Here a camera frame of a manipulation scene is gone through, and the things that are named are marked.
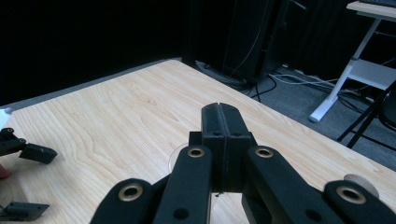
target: screw hole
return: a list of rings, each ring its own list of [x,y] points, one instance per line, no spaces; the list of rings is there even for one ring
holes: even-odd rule
[[[315,210],[308,209],[305,211],[305,214],[313,221],[320,222],[322,220],[321,215]]]
[[[187,153],[190,157],[199,158],[204,156],[205,152],[200,148],[192,148]]]
[[[366,203],[366,197],[359,191],[349,187],[338,187],[337,194],[347,202],[362,204]]]
[[[256,150],[256,155],[263,157],[263,158],[271,158],[274,153],[266,148],[259,148]]]
[[[119,192],[120,200],[131,202],[138,199],[143,193],[143,188],[138,184],[130,184],[123,187]]]
[[[177,210],[175,210],[174,212],[174,217],[178,220],[184,220],[187,217],[189,217],[189,211],[187,211],[187,209],[185,208],[178,208]]]

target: standing desk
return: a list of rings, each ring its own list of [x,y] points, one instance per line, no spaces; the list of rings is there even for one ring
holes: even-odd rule
[[[346,8],[356,10],[358,15],[372,17],[375,18],[375,20],[366,36],[361,41],[361,44],[355,54],[349,60],[349,63],[332,89],[330,95],[309,116],[309,120],[313,122],[319,122],[330,107],[332,107],[338,98],[338,92],[341,90],[347,78],[357,80],[361,83],[379,88],[380,90],[385,90],[394,80],[396,80],[396,69],[360,59],[361,53],[381,20],[396,21],[396,8],[364,4],[361,2],[350,3]]]
[[[314,188],[360,175],[396,211],[395,172],[178,61],[15,111],[7,126],[58,156],[49,165],[1,157],[13,175],[0,181],[0,204],[50,204],[35,223],[88,223],[121,180],[153,184],[168,175],[171,154],[201,131],[201,108],[215,102],[237,107],[258,144],[277,149]],[[248,223],[240,194],[221,195],[211,216]]]

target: black chair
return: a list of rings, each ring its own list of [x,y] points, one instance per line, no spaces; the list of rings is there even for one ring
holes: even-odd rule
[[[373,104],[370,105],[367,110],[364,111],[361,116],[358,117],[358,119],[352,125],[350,125],[343,134],[341,134],[340,137],[337,138],[337,141],[341,142],[347,136],[347,134],[353,132],[353,129],[359,123],[361,123],[362,120],[364,120],[361,127],[346,145],[349,148],[353,148],[375,117],[378,117],[379,121],[387,128],[396,132],[396,81],[394,81],[384,92],[378,96],[378,98],[375,99]],[[367,136],[364,137],[370,141],[378,143],[383,147],[387,147],[396,151],[395,147],[388,146]]]

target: white desk leg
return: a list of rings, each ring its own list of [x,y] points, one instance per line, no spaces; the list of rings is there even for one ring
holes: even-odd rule
[[[343,74],[340,76],[337,83],[335,84],[335,87],[332,89],[330,95],[327,96],[326,99],[318,106],[318,108],[309,116],[309,120],[311,120],[312,122],[319,122],[330,109],[330,107],[332,107],[334,102],[338,99],[337,94],[346,82],[347,77],[352,70],[355,62],[356,61],[353,59],[349,61],[346,68],[344,69]]]
[[[323,116],[327,113],[327,111],[330,109],[330,107],[332,107],[334,102],[337,100],[337,98],[338,98],[337,94],[341,90],[341,87],[343,87],[344,83],[346,82],[347,77],[349,76],[349,73],[352,70],[354,63],[361,56],[361,53],[363,52],[364,48],[366,47],[367,43],[369,42],[371,36],[375,32],[376,27],[378,26],[378,24],[380,22],[381,22],[381,19],[375,19],[375,21],[373,22],[369,31],[367,32],[366,36],[361,41],[361,44],[359,45],[359,47],[356,50],[355,54],[353,55],[352,59],[349,60],[349,63],[347,64],[346,68],[344,69],[343,74],[340,76],[340,79],[338,79],[337,84],[335,84],[334,89],[332,89],[332,92],[330,93],[330,95],[309,116],[309,120],[311,120],[312,122],[319,122],[323,118]]]

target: white desk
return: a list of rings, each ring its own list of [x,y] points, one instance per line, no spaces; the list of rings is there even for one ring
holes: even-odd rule
[[[355,54],[349,60],[349,63],[347,64],[343,74],[340,76],[340,79],[338,79],[335,84],[334,89],[332,89],[330,95],[309,116],[309,120],[313,122],[319,122],[330,107],[332,107],[338,98],[338,92],[341,90],[347,78],[357,80],[361,83],[379,88],[380,90],[386,89],[394,80],[396,80],[396,69],[359,59],[381,20],[396,21],[396,8],[381,7],[360,2],[350,3],[346,8],[358,11],[359,15],[373,17],[375,18],[375,21],[361,41],[361,44]]]

